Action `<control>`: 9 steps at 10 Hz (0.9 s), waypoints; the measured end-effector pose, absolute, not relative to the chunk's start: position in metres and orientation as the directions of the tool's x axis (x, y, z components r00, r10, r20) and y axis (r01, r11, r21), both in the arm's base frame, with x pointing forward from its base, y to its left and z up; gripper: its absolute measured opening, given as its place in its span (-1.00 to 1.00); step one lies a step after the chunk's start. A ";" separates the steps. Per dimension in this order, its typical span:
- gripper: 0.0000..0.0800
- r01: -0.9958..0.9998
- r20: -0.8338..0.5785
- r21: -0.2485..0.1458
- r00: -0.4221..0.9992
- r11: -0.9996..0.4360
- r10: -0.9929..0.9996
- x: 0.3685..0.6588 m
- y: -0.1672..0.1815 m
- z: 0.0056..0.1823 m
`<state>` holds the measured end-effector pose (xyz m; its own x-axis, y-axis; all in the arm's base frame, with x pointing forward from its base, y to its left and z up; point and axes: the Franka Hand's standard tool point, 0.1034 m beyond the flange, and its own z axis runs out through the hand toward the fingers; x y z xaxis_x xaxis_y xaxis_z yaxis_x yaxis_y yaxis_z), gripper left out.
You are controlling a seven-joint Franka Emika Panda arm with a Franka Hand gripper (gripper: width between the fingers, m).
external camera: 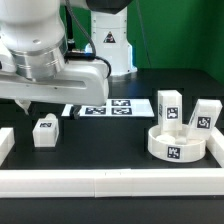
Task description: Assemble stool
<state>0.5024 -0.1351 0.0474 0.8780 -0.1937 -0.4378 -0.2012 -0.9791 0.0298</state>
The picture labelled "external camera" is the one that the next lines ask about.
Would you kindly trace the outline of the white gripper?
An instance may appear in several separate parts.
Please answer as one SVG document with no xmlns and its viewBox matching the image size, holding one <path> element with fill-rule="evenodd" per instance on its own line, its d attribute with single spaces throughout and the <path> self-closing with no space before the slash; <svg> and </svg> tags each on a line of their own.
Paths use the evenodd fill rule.
<svg viewBox="0 0 224 224">
<path fill-rule="evenodd" d="M 0 72 L 0 98 L 16 100 L 26 115 L 30 101 L 74 104 L 69 115 L 76 120 L 81 110 L 77 105 L 101 106 L 106 102 L 109 94 L 107 71 L 102 61 L 70 61 L 54 78 L 42 81 Z"/>
</svg>

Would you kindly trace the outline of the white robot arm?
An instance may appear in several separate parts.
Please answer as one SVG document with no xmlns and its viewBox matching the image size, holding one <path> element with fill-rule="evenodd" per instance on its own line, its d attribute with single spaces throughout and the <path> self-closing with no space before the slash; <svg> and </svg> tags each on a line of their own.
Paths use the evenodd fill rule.
<svg viewBox="0 0 224 224">
<path fill-rule="evenodd" d="M 0 99 L 102 106 L 111 66 L 68 50 L 60 7 L 116 14 L 133 0 L 0 0 Z"/>
</svg>

